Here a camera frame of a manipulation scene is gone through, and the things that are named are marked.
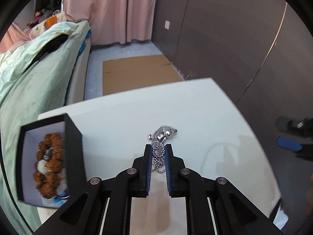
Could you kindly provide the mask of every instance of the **green blanket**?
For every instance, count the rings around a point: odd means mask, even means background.
[[[37,208],[18,202],[15,186],[15,158],[20,127],[37,120],[43,112],[63,106],[78,51],[89,30],[87,21],[78,23],[77,29],[58,50],[14,78],[0,106],[2,155],[6,175],[18,208],[33,231],[41,225]],[[31,234],[9,197],[1,171],[0,193],[1,208],[16,231],[20,235]]]
[[[20,46],[15,51],[0,54],[0,106],[14,82],[21,77],[40,50],[61,34],[70,36],[77,26],[73,22],[55,24],[41,36]]]

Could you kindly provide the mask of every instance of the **silver chain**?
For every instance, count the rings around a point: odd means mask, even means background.
[[[163,170],[159,170],[159,168],[164,166],[164,155],[165,155],[165,146],[164,141],[177,133],[177,129],[175,129],[173,126],[167,126],[163,125],[159,127],[153,135],[149,134],[148,139],[151,140],[151,146],[152,146],[152,157],[153,157],[153,164],[155,165],[155,169],[159,173],[163,173],[165,171],[165,168]]]

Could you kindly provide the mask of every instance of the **pink sheet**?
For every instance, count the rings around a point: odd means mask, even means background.
[[[13,22],[0,42],[0,53],[5,53],[9,49],[15,50],[32,39],[34,39],[34,36],[24,33],[18,25]]]

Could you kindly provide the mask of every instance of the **cardboard sheet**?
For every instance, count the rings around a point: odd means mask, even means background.
[[[164,55],[103,62],[103,95],[183,81]]]

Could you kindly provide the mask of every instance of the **gray wardrobe door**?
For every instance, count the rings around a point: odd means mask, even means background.
[[[277,33],[284,0],[188,0],[174,65],[185,79],[212,77],[236,102]]]
[[[172,62],[183,23],[187,0],[156,0],[152,42]],[[165,20],[170,22],[165,29]]]
[[[295,234],[313,206],[313,164],[276,147],[279,116],[313,117],[313,38],[290,6],[259,74],[237,103],[260,141],[276,176],[289,221],[283,231]]]

